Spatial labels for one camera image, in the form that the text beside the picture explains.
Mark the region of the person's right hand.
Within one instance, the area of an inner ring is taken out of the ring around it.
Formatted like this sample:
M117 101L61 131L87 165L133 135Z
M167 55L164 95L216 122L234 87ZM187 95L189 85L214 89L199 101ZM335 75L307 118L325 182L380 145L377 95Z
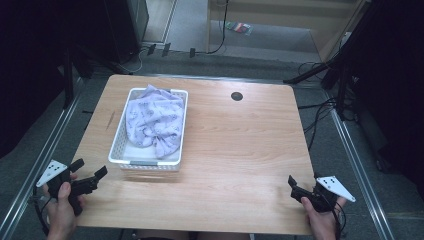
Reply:
M346 199L339 197L335 208L330 212L317 212L310 200L301 198L301 204L306 211L306 220L310 225L315 240L339 240L341 236L341 225L338 222L342 207Z

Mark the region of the metal floor rail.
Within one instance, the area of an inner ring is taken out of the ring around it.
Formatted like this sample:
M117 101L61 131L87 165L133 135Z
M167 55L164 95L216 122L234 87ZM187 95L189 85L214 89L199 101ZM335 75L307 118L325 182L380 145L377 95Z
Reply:
M335 123L338 134L341 138L353 173L361 190L362 197L368 208L374 227L380 240L395 240L393 231L385 214L385 211L378 199L376 192L370 182L368 174L361 162L360 155L351 138L348 126L341 120L335 110L331 111L333 121Z
M60 115L58 116L54 127L50 131L40 153L34 159L31 169L26 175L17 195L14 197L11 205L9 206L3 222L0 224L0 240L11 240L27 207L32 207L37 203L37 197L33 196L33 190L37 189L36 182L41 177L44 169L50 163L51 157L60 141L60 138L75 111L84 87L85 80L79 77L72 87L72 90L74 91L73 99L65 109L61 108Z

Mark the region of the black metal stand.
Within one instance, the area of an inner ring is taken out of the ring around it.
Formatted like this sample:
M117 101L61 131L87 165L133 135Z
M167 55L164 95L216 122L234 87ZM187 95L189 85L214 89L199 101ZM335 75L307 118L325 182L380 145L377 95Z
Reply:
M65 92L65 101L64 109L67 109L74 98L74 86L73 86L73 74L72 74L72 60L71 53L68 48L64 50L64 92Z

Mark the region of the light wooden shelf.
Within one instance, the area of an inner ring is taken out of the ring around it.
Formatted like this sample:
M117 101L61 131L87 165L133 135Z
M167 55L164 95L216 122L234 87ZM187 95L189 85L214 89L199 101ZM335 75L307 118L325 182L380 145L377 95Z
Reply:
M207 0L206 49L211 21L227 20L309 29L320 59L327 61L346 32L362 18L369 0Z

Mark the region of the person's left hand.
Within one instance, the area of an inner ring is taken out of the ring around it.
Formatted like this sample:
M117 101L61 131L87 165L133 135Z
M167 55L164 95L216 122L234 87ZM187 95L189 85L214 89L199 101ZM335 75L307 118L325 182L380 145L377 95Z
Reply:
M46 205L47 213L50 221L50 231L66 231L74 232L77 226L76 216L73 208L69 203L71 194L71 184L64 182L58 191L56 202L49 202Z

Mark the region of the white plastic basket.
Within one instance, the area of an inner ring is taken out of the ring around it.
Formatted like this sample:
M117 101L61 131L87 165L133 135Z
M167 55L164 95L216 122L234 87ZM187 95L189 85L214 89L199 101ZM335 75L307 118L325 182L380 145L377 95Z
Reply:
M132 144L127 137L125 112L127 104L130 100L138 97L146 88L132 88L128 94L121 119L119 121L112 147L109 152L108 159L111 163L119 164L122 169L134 169L145 171L178 171L182 159L182 149L184 141L185 120L188 106L188 92L178 89L163 89L171 94L181 97L184 101L184 120L181 145L179 149L171 155L164 158L155 156L155 148L153 146L140 148Z

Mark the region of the colourful flat packet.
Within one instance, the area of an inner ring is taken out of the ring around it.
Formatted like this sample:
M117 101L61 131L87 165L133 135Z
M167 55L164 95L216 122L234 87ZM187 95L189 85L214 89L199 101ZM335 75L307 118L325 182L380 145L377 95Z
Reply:
M241 22L227 22L225 27L231 31L244 34L249 36L253 30L253 27L246 23Z

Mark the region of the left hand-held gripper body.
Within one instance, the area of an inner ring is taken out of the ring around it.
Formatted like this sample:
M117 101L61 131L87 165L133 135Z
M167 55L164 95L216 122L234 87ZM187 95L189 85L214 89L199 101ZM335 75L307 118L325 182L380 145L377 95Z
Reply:
M72 180L69 166L62 164L56 160L51 160L46 170L43 172L38 182L37 187L42 187L44 184L48 186L49 195L52 198L58 198L58 191L64 182L71 184L71 194L68 198L70 205L73 208L74 214L79 216L83 209L80 205L78 197L84 194L91 194L97 189L98 181L94 175L85 179Z

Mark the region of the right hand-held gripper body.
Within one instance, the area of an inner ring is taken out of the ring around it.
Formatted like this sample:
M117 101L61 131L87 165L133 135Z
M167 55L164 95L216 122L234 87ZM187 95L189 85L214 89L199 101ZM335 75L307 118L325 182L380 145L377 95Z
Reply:
M335 176L319 177L312 191L297 185L295 189L291 188L291 197L298 202L301 202L302 197L308 198L319 213L332 211L339 197L351 202L356 201L356 198Z

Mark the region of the black tripod stand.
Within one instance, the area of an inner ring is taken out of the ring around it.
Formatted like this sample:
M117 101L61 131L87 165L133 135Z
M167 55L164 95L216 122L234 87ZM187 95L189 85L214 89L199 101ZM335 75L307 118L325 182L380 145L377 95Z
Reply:
M351 71L354 54L361 48L360 40L366 36L367 29L380 11L382 4L383 0L371 0L367 10L353 29L350 37L333 57L325 63L321 63L319 66L312 68L295 78L284 80L284 83L295 85L326 70L326 74L321 81L321 86L324 89L329 90L335 86L337 81L339 81L335 110L339 117L344 118L345 93L347 83L352 77Z

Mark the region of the dark cabinet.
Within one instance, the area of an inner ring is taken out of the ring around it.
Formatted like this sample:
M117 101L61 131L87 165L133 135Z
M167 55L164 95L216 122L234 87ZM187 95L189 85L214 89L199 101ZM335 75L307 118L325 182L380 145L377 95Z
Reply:
M146 0L104 0L112 37L112 59L129 61L141 50L149 22Z

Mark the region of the lavender patterned cloth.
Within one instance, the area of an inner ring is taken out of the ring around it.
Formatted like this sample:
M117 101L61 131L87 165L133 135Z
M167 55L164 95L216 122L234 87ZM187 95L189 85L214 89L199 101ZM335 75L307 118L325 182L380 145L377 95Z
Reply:
M153 146L157 158L173 154L181 145L184 107L181 97L148 85L127 104L128 140L140 148Z

